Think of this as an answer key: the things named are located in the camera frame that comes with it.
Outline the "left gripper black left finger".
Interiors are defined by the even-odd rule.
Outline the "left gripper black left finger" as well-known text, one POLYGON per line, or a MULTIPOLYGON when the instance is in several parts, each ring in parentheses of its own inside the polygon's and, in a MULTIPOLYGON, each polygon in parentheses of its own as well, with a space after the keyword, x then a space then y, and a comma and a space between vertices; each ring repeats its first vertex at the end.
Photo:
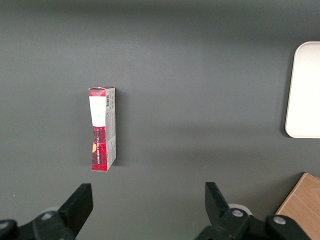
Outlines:
POLYGON ((93 210, 92 185, 81 184, 58 208, 47 210, 18 226, 14 219, 0 221, 2 240, 74 240, 93 210))

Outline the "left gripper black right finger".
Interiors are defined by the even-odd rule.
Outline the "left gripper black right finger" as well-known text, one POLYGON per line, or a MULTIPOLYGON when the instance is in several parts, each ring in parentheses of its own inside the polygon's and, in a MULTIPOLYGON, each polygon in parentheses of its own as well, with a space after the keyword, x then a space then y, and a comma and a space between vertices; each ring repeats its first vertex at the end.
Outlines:
POLYGON ((205 183, 205 210, 210 225, 197 240, 309 240, 292 218, 269 215, 261 221, 239 207, 230 207, 215 182, 205 183))

